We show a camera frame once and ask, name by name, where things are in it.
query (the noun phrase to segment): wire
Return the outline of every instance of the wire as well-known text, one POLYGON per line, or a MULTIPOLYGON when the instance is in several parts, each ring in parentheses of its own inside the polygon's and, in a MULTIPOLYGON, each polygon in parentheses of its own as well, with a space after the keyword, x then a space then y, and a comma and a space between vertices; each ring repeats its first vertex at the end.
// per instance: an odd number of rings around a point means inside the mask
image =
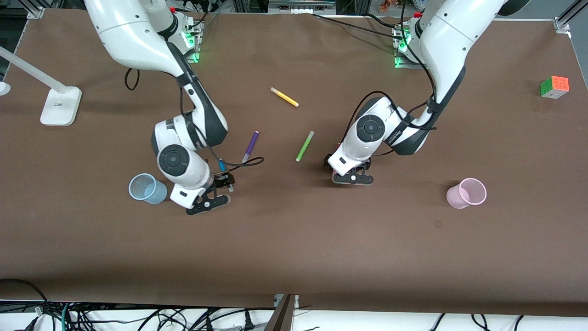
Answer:
POLYGON ((149 315, 144 321, 143 323, 141 323, 141 325, 139 326, 139 328, 137 329, 137 331, 141 331, 141 329, 143 329, 143 327, 147 324, 147 322, 149 322, 149 320, 151 320, 153 317, 155 317, 156 315, 158 315, 163 309, 158 309, 156 311, 154 311, 151 315, 149 315))
POLYGON ((420 107, 422 107, 422 106, 424 106, 424 105, 426 105, 426 104, 427 104, 427 102, 425 101, 425 102, 421 103, 421 104, 420 104, 420 105, 418 105, 418 106, 414 106, 414 107, 412 107, 412 108, 411 108, 411 109, 410 109, 410 110, 407 112, 407 114, 410 114, 411 112, 413 112, 413 111, 415 111, 415 110, 419 109, 420 107))
POLYGON ((419 59, 418 56, 416 56, 415 52, 412 51, 412 49, 410 48, 408 42, 406 41, 406 34, 404 32, 404 11, 406 9, 406 3, 408 1, 405 1, 404 4, 402 5, 402 11, 400 12, 400 31, 402 33, 402 40, 404 41, 406 48, 408 48, 409 52, 412 54, 412 56, 415 57, 416 61, 420 64, 420 66, 425 70, 425 73, 427 74, 427 77, 429 78, 429 82, 431 83, 431 88, 433 89, 433 100, 435 102, 437 102, 437 94, 435 93, 435 82, 433 81, 433 77, 431 76, 431 73, 429 72, 429 69, 427 69, 427 67, 425 66, 425 64, 419 59))
POLYGON ((202 18, 198 22, 196 22, 192 25, 188 25, 188 29, 191 29, 191 28, 197 26, 198 24, 202 23, 207 15, 208 15, 208 12, 204 12, 204 15, 202 15, 202 18))
POLYGON ((439 317, 437 318, 437 322, 435 323, 435 325, 433 326, 433 328, 431 329, 431 331, 437 330, 437 327, 439 326, 439 323, 441 323, 441 320, 444 317, 445 317, 445 313, 442 313, 441 315, 439 315, 439 317))
POLYGON ((392 29, 394 28, 394 25, 393 25, 393 24, 388 24, 388 23, 386 23, 386 22, 382 21, 381 19, 379 19, 378 17, 376 17, 375 15, 372 15, 372 14, 370 14, 370 13, 368 13, 368 12, 367 12, 367 13, 365 13, 365 14, 363 14, 362 16, 365 16, 365 17, 371 17, 371 18, 375 19, 375 20, 376 20, 376 22, 378 22, 378 23, 382 24, 382 25, 383 25, 383 26, 385 26, 385 27, 392 28, 392 29))
POLYGON ((16 279, 16 278, 3 278, 0 279, 0 284, 1 283, 20 283, 20 284, 25 284, 29 287, 32 287, 37 294, 40 295, 40 297, 43 299, 43 301, 45 302, 45 307, 47 307, 48 309, 48 313, 51 316, 51 320, 52 320, 52 324, 53 324, 53 331, 55 331, 55 316, 52 315, 51 313, 53 312, 53 310, 51 309, 51 307, 49 306, 49 300, 47 300, 47 297, 43 294, 43 292, 41 292, 41 290, 39 290, 38 287, 36 287, 33 283, 28 282, 26 280, 22 280, 22 279, 16 279))
POLYGON ((517 331, 518 330, 520 320, 522 320, 523 317, 524 317, 524 315, 521 315, 521 316, 517 317, 516 322, 514 323, 514 331, 517 331))
POLYGON ((210 317, 210 315, 216 313, 219 310, 220 308, 209 308, 207 311, 204 312, 204 314, 200 315, 200 317, 194 322, 194 324, 192 324, 188 331, 193 331, 193 329, 197 327, 200 323, 202 323, 202 321, 206 320, 210 317))
MULTIPOLYGON (((252 310, 274 310, 274 308, 251 308, 251 309, 239 309, 239 310, 234 310, 232 312, 226 313, 226 314, 222 314, 220 316, 217 316, 213 319, 210 320, 210 322, 214 322, 218 319, 221 319, 223 317, 229 316, 229 315, 233 315, 233 314, 237 314, 237 313, 243 313, 245 311, 252 311, 252 310)), ((206 325, 201 326, 200 328, 198 328, 198 330, 196 331, 201 331, 203 327, 205 327, 206 325)))
POLYGON ((476 316, 474 314, 471 314, 470 316, 472 317, 472 321, 474 321, 474 323, 476 325, 481 327, 484 331, 490 331, 490 329, 488 329, 488 322, 486 321, 486 317, 484 316, 484 314, 480 314, 480 316, 482 317, 482 320, 484 321, 484 325, 481 325, 480 323, 478 323, 478 321, 476 320, 476 316))
MULTIPOLYGON (((183 91, 182 88, 180 88, 180 113, 182 114, 182 116, 184 117, 184 120, 186 121, 186 123, 190 123, 192 124, 192 126, 194 126, 194 128, 198 131, 198 133, 200 134, 200 136, 202 137, 202 139, 204 140, 204 142, 206 143, 206 146, 208 147, 208 149, 211 151, 212 155, 215 157, 215 159, 220 162, 220 158, 218 156, 216 156, 216 153, 213 151, 211 145, 208 143, 208 141, 206 140, 206 136, 204 136, 204 134, 202 133, 202 131, 200 130, 200 128, 198 127, 198 125, 196 125, 194 122, 192 122, 192 120, 190 120, 188 118, 188 116, 184 113, 183 111, 183 91)), ((252 167, 252 166, 257 166, 259 164, 261 164, 264 161, 264 157, 262 156, 258 156, 258 157, 254 157, 251 160, 247 160, 247 162, 244 163, 231 163, 231 162, 227 162, 225 161, 225 159, 222 160, 222 162, 227 165, 227 166, 232 166, 235 168, 231 168, 229 169, 229 172, 239 169, 241 167, 252 167)))
POLYGON ((141 77, 141 71, 139 69, 137 69, 137 80, 135 81, 135 85, 133 87, 130 87, 128 80, 129 80, 129 74, 131 73, 132 70, 133 70, 133 68, 129 68, 125 74, 125 86, 126 86, 126 89, 129 91, 134 91, 135 88, 137 88, 137 85, 139 85, 139 79, 141 77))
MULTIPOLYGON (((345 133, 343 135, 343 138, 341 139, 341 143, 343 143, 343 140, 345 139, 345 137, 347 136, 347 133, 349 132, 349 128, 351 127, 351 123, 353 123, 353 119, 355 118, 355 114, 357 114, 359 107, 361 107, 361 105, 363 104, 363 102, 372 94, 382 94, 383 96, 385 96, 389 101, 390 101, 390 106, 392 107, 392 109, 394 110, 394 112, 396 113, 396 115, 398 116, 398 118, 400 118, 400 120, 402 122, 406 123, 406 119, 408 118, 408 114, 405 117, 402 117, 402 115, 400 114, 400 111, 398 110, 398 107, 396 106, 396 104, 394 103, 394 101, 392 100, 392 98, 390 98, 389 95, 387 95, 387 93, 382 92, 382 91, 372 91, 370 93, 368 93, 365 97, 363 97, 363 99, 361 101, 359 101, 358 106, 355 108, 355 110, 353 111, 353 114, 351 115, 351 118, 349 119, 349 123, 347 124, 347 129, 345 129, 345 133)), ((420 129, 420 130, 425 130, 425 131, 432 131, 432 130, 437 130, 437 128, 423 128, 419 125, 414 125, 412 123, 408 123, 407 124, 408 127, 410 128, 416 128, 416 129, 420 129)))
POLYGON ((342 22, 342 21, 337 21, 336 19, 332 19, 332 18, 328 18, 328 17, 320 16, 320 15, 317 15, 317 14, 311 14, 311 15, 312 15, 312 16, 316 16, 316 17, 318 17, 318 18, 326 19, 327 21, 331 21, 331 22, 335 22, 335 23, 339 23, 339 24, 347 25, 348 27, 352 27, 352 28, 356 28, 356 29, 364 30, 364 31, 367 31, 367 32, 371 32, 371 33, 374 33, 374 34, 377 34, 377 35, 383 35, 383 36, 390 37, 390 38, 393 38, 393 39, 402 40, 402 39, 401 39, 399 36, 389 35, 389 34, 385 34, 385 33, 382 33, 382 32, 378 32, 378 31, 374 31, 374 30, 370 30, 370 29, 362 28, 362 27, 359 27, 359 26, 357 26, 357 25, 353 25, 353 24, 345 23, 345 22, 342 22))
POLYGON ((92 324, 100 324, 100 323, 118 323, 118 324, 129 324, 129 323, 135 323, 141 320, 146 319, 147 317, 141 318, 141 319, 136 319, 136 320, 87 320, 88 323, 92 323, 92 324))
POLYGON ((61 331, 66 331, 66 330, 65 330, 65 315, 66 315, 66 314, 67 314, 67 312, 68 312, 68 307, 69 307, 69 305, 70 305, 69 303, 68 303, 68 304, 66 304, 66 305, 64 306, 64 310, 63 310, 63 312, 61 313, 61 331))
POLYGON ((219 16, 219 13, 215 13, 215 16, 202 28, 202 32, 219 16))

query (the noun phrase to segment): table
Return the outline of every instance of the table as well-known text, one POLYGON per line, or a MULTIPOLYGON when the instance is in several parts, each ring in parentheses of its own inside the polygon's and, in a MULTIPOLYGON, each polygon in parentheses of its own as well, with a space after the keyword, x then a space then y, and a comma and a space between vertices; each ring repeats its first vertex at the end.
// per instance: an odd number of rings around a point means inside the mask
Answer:
POLYGON ((238 161, 258 130, 265 162, 235 171, 230 205, 187 216, 127 191, 138 173, 164 179, 149 137, 179 113, 175 81, 142 72, 127 91, 87 13, 47 10, 17 54, 83 97, 73 125, 45 127, 46 87, 9 70, 0 277, 54 300, 270 306, 297 293, 314 309, 588 315, 588 91, 568 37, 492 23, 425 146, 374 158, 370 187, 335 186, 323 158, 365 94, 405 108, 430 94, 423 71, 394 69, 391 44, 310 15, 219 15, 194 65, 229 123, 215 151, 238 161), (539 97, 551 75, 569 77, 559 100, 539 97), (445 191, 466 177, 488 198, 455 210, 445 191))

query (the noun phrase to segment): purple marker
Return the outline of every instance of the purple marker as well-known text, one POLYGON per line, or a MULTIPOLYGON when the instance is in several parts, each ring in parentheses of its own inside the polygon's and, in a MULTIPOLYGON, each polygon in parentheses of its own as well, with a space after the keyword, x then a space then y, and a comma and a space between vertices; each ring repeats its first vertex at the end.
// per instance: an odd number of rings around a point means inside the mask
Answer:
POLYGON ((253 151, 253 146, 255 146, 255 142, 257 141, 257 137, 259 137, 259 132, 255 131, 253 133, 253 137, 251 137, 251 141, 249 142, 249 146, 247 146, 247 151, 245 151, 245 156, 243 156, 243 161, 241 163, 247 162, 251 152, 253 151))

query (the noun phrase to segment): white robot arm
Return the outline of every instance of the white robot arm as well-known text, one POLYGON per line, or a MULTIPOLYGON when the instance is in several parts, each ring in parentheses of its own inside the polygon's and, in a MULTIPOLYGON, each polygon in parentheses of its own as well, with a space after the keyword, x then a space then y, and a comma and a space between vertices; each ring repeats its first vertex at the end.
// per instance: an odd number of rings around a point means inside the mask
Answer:
MULTIPOLYGON (((333 181, 371 184, 372 181, 360 183, 350 171, 370 159, 382 142, 400 155, 416 153, 462 82, 465 59, 472 45, 505 4, 510 3, 512 10, 514 2, 520 9, 529 1, 431 0, 420 19, 412 18, 405 23, 412 51, 426 64, 435 82, 434 94, 416 119, 388 96, 368 101, 343 143, 328 159, 336 171, 333 181)), ((406 56, 417 61, 412 53, 407 52, 406 56)))
POLYGON ((116 62, 172 75, 194 103, 193 111, 157 123, 151 136, 159 169, 175 183, 171 199, 187 209, 194 208, 196 199, 214 182, 210 168, 194 152, 222 143, 228 126, 183 57, 189 49, 184 32, 188 19, 184 14, 173 14, 165 0, 84 3, 102 44, 116 62))

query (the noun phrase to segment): blue plastic cup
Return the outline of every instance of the blue plastic cup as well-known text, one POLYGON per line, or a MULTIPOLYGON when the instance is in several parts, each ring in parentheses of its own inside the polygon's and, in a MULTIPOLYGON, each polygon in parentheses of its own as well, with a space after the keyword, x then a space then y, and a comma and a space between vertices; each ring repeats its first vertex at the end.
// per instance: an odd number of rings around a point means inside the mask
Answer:
POLYGON ((135 200, 158 204, 168 196, 168 188, 150 174, 138 174, 129 183, 129 194, 135 200))

